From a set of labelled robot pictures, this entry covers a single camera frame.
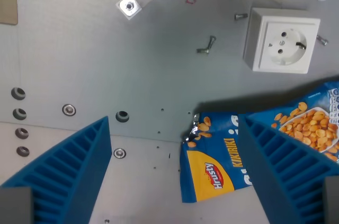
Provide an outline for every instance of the electrical socket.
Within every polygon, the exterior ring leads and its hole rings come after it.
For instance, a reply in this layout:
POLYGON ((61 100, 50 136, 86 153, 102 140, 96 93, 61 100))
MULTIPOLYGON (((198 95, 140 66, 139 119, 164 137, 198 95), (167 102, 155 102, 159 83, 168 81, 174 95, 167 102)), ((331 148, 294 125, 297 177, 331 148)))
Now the electrical socket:
POLYGON ((253 71, 306 74, 319 25, 307 11, 253 8, 244 60, 253 71))

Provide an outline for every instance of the snack bag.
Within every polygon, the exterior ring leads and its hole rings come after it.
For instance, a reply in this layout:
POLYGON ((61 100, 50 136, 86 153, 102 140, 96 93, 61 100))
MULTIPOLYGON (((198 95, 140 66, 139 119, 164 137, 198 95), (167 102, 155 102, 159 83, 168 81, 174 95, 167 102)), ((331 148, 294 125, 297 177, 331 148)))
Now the snack bag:
POLYGON ((339 82, 323 84, 286 106, 248 115, 339 163, 339 82))
POLYGON ((182 201, 193 203, 252 185, 237 149, 238 116, 228 112, 194 116, 181 147, 182 201))

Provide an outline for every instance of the metal sheet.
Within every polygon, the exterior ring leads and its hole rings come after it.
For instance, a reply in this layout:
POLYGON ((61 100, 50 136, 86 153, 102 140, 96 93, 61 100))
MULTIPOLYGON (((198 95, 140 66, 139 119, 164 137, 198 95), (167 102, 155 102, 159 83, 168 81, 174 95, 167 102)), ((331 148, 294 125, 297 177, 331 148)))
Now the metal sheet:
MULTIPOLYGON (((28 139, 15 136, 19 125, 0 123, 0 184, 62 141, 73 131, 24 126, 28 139), (18 146, 30 150, 16 154, 18 146)), ((112 149, 123 148, 124 159, 112 156, 90 224, 261 223, 269 224, 252 187, 195 204, 181 202, 179 143, 112 136, 112 149)))
POLYGON ((0 25, 0 35, 15 40, 1 47, 10 59, 0 58, 0 121, 16 122, 11 111, 22 107, 22 123, 77 130, 108 115, 115 135, 180 141, 200 103, 277 93, 337 74, 339 0, 283 5, 322 19, 319 33, 329 45, 316 46, 307 75, 254 73, 243 62, 247 21, 234 22, 234 13, 277 6, 270 1, 154 0, 130 21, 117 1, 18 0, 19 25, 0 25), (210 35, 217 37, 210 54, 196 54, 210 35), (8 99, 15 86, 25 100, 8 99), (67 103, 77 108, 74 117, 63 115, 67 103), (121 110, 127 123, 114 119, 121 110))

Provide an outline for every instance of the blue plastic part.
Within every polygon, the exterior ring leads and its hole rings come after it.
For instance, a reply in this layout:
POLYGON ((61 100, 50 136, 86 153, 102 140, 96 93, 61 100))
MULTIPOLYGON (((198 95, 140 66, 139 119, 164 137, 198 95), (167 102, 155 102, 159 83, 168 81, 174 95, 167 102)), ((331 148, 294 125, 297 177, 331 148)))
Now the blue plastic part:
POLYGON ((339 174, 337 163, 244 115, 238 150, 270 223, 324 223, 323 183, 339 174))
POLYGON ((34 223, 86 224, 111 156, 104 117, 46 151, 2 187, 32 188, 34 223))

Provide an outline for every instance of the red pen mark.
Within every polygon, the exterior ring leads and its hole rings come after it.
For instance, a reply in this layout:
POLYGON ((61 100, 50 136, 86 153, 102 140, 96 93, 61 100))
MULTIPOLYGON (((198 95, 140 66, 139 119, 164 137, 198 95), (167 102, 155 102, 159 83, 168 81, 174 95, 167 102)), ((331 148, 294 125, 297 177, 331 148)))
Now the red pen mark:
POLYGON ((188 3, 188 4, 194 4, 196 2, 197 2, 197 0, 193 0, 192 2, 190 2, 189 0, 186 0, 186 3, 188 3))

